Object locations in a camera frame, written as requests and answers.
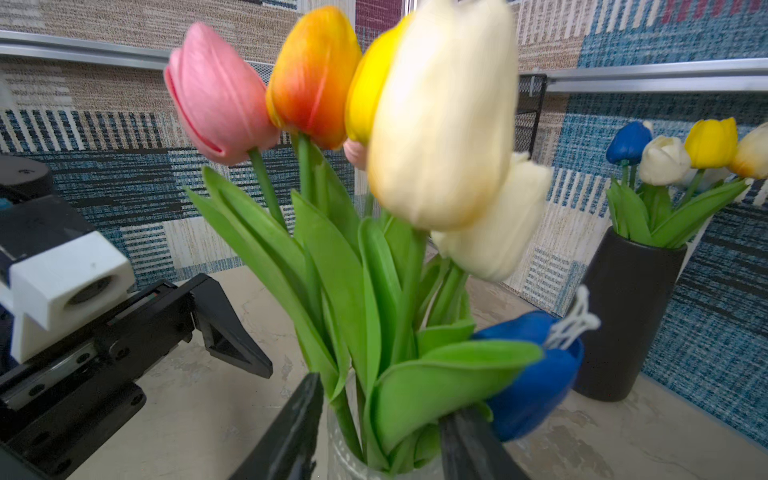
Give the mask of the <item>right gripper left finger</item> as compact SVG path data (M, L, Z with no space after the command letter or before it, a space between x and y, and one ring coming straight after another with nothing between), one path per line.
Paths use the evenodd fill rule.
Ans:
M230 479L310 479L323 402L320 375L307 374Z

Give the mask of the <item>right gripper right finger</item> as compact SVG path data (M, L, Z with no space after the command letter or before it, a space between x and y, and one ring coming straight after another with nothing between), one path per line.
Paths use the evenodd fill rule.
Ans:
M476 406L439 420L443 475L448 480L529 480Z

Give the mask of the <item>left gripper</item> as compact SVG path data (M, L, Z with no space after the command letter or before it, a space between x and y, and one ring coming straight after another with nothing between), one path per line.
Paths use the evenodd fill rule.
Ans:
M272 361L215 279L159 282L2 375L2 478L71 475L145 405L138 379L195 327L211 356L272 376Z

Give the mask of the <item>clear glass vase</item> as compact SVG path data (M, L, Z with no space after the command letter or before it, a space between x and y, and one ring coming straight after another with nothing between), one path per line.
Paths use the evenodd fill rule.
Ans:
M369 468L357 459L349 450L336 415L331 407L327 408L328 468L327 479L338 480L443 480L442 463L439 458L431 460L425 466L408 473L391 476Z

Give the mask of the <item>blue tulip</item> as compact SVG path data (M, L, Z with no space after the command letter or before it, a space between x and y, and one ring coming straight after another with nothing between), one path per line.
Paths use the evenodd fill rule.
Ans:
M637 165L652 138L653 124L650 121L632 121L623 126L609 144L606 160L622 168L622 179L631 188L635 187Z
M536 310L482 331L467 317L417 332L416 358L389 367L366 401L376 447L390 457L468 406L483 409L500 441L522 438L565 398L584 358L579 337L599 325L580 286L562 319Z

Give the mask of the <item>light pink tulip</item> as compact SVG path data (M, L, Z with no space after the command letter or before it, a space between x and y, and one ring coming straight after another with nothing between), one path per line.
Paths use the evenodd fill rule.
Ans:
M343 151L346 159L356 169L365 171L367 168L368 149L365 145L347 139L343 144Z

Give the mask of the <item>dark grey cylindrical vase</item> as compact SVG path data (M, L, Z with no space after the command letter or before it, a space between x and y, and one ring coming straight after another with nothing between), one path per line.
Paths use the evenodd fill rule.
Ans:
M658 333L686 257L685 246L642 245L608 229L582 280L601 326L581 336L584 357L574 390L618 402L631 392Z

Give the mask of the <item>orange red tulip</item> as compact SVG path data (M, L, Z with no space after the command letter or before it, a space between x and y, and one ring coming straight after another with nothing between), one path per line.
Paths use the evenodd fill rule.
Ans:
M269 80L270 119L293 134L300 164L300 189L293 193L295 234L317 275L318 294L331 311L330 337L317 331L302 340L312 370L328 356L338 373L367 367L363 306L361 223L348 194L322 155L347 138L345 107L362 52L355 30L335 6L303 15L285 39Z

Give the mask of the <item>yellow orange tulip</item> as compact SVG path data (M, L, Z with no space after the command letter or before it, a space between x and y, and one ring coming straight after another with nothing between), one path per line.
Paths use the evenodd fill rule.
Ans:
M348 139L369 146L374 120L383 87L402 37L413 16L405 16L393 28L381 34L363 55L349 88L345 125ZM383 213L379 225L389 242L397 275L403 275L407 259L407 240L411 227L400 219Z

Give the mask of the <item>orange cream tulip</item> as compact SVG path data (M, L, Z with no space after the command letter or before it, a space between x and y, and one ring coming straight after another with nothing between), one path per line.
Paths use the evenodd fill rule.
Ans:
M730 173L738 176L736 181L724 182L711 187L701 194L694 193L685 204L672 211L653 232L653 245L676 249L687 243L715 213L732 203L744 192L747 181L767 178L767 126L752 130L743 139L738 138L736 154L727 166Z

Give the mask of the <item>pale cream tulip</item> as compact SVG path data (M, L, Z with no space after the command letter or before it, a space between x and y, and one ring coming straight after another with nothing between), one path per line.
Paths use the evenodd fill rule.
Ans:
M651 232L671 215L669 186L680 182L690 169L690 156L679 138L658 136L645 146L638 173Z

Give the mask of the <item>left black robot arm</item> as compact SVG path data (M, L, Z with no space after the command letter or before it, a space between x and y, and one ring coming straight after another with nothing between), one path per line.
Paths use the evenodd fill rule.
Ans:
M138 380L195 332L209 354L273 365L221 285L133 291L129 260L57 195L45 164L1 159L1 475L64 479L144 405Z

